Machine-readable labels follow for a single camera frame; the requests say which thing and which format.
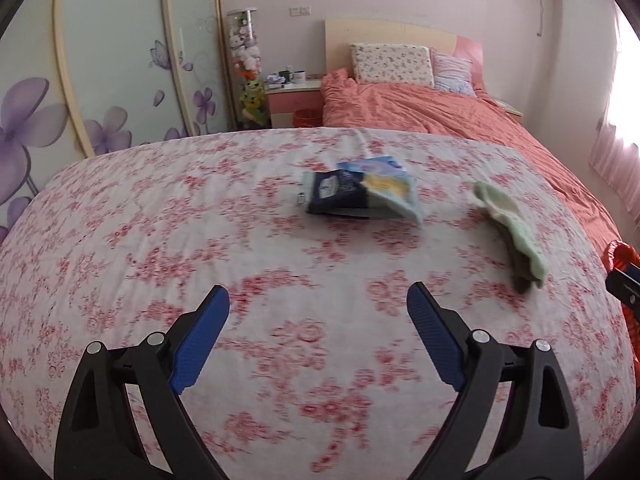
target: clear cylinder toy storage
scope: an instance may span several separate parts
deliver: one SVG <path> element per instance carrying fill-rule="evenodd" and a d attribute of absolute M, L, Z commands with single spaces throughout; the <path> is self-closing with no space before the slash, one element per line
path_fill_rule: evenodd
<path fill-rule="evenodd" d="M 260 48 L 255 34 L 253 14 L 257 9 L 232 10 L 226 15 L 234 105 L 238 111 L 238 127 L 255 130 L 270 126 L 264 84 L 260 78 Z"/>

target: pink curtain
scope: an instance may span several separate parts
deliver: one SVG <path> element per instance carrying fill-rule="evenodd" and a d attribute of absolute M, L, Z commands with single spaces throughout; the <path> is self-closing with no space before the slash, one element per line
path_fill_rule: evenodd
<path fill-rule="evenodd" d="M 609 104 L 589 162 L 640 224 L 640 40 L 618 6 L 616 33 Z"/>

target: snack package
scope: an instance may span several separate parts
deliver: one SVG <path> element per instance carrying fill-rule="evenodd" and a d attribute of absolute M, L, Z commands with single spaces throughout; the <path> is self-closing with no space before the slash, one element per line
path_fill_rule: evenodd
<path fill-rule="evenodd" d="M 324 173 L 306 171 L 301 202 L 308 213 L 407 218 L 416 224 L 422 223 L 415 181 L 392 157 L 353 160 L 339 166 L 378 169 L 383 173 L 347 169 Z"/>

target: headboard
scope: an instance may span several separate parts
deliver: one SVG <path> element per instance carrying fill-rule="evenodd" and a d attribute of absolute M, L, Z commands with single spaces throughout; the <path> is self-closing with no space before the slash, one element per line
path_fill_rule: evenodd
<path fill-rule="evenodd" d="M 473 83 L 482 83 L 482 44 L 434 28 L 384 20 L 327 18 L 324 20 L 326 71 L 351 66 L 351 43 L 399 43 L 430 46 L 443 54 L 474 62 Z"/>

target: white fabric with red flowers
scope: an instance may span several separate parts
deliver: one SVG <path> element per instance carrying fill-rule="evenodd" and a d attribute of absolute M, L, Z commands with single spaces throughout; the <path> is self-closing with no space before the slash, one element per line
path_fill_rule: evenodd
<path fill-rule="evenodd" d="M 418 182 L 420 228 L 310 216 L 303 170 L 387 154 Z M 548 257 L 542 289 L 511 287 L 476 180 L 519 200 Z M 423 281 L 498 341 L 551 341 L 589 472 L 634 408 L 620 304 L 584 232 L 515 150 L 384 130 L 267 130 L 170 140 L 78 162 L 27 208 L 0 249 L 0 401 L 52 473 L 65 396 L 87 343 L 134 345 L 215 284 L 231 314 L 182 394 L 232 479 L 406 478 L 455 398 L 406 312 Z M 488 457 L 508 390 L 474 463 Z M 142 441 L 161 463 L 140 393 Z"/>

